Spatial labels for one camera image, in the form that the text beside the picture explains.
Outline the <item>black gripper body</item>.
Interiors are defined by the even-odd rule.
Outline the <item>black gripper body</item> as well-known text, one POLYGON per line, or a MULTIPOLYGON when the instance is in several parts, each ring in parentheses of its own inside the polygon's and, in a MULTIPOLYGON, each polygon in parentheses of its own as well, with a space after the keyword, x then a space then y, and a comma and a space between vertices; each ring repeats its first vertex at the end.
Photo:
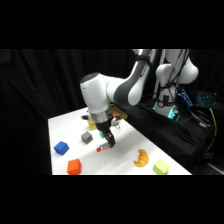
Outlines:
POLYGON ((101 131, 105 138, 109 138, 112 136, 112 132, 110 130, 111 127, 111 121, 107 120, 103 123, 97 123, 96 127, 99 131, 101 131))

